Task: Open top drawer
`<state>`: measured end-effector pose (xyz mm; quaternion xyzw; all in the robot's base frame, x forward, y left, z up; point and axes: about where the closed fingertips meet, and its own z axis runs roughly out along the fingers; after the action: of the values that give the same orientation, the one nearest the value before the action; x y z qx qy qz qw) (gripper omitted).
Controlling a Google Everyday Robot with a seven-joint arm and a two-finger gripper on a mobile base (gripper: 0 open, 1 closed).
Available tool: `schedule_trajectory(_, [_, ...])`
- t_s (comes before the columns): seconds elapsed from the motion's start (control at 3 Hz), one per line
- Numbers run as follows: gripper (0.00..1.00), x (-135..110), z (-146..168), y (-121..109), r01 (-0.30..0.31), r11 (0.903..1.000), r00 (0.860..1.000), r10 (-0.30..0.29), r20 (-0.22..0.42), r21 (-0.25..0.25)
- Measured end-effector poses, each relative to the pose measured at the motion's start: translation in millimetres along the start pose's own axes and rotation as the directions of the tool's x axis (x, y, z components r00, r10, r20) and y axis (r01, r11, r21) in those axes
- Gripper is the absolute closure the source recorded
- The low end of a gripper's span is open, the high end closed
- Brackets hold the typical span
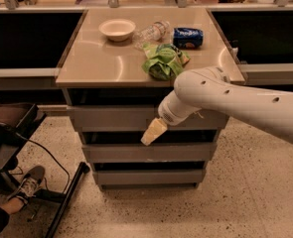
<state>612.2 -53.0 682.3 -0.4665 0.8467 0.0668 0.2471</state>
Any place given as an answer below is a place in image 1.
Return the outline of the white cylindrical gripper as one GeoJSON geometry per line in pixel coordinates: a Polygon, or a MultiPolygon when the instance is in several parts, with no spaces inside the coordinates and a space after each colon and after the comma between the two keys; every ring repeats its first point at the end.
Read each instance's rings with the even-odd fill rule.
{"type": "Polygon", "coordinates": [[[149,146],[167,131],[167,124],[176,126],[199,110],[199,107],[194,107],[181,101],[175,91],[171,91],[162,100],[158,107],[158,114],[160,118],[154,118],[152,120],[147,130],[144,132],[141,142],[145,146],[149,146]]]}

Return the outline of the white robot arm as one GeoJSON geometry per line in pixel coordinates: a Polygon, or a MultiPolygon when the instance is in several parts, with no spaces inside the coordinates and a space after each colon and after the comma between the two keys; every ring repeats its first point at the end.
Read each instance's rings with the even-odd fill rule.
{"type": "Polygon", "coordinates": [[[239,86],[219,67],[186,70],[162,100],[141,142],[148,146],[170,126],[202,109],[214,110],[293,144],[293,92],[239,86]]]}

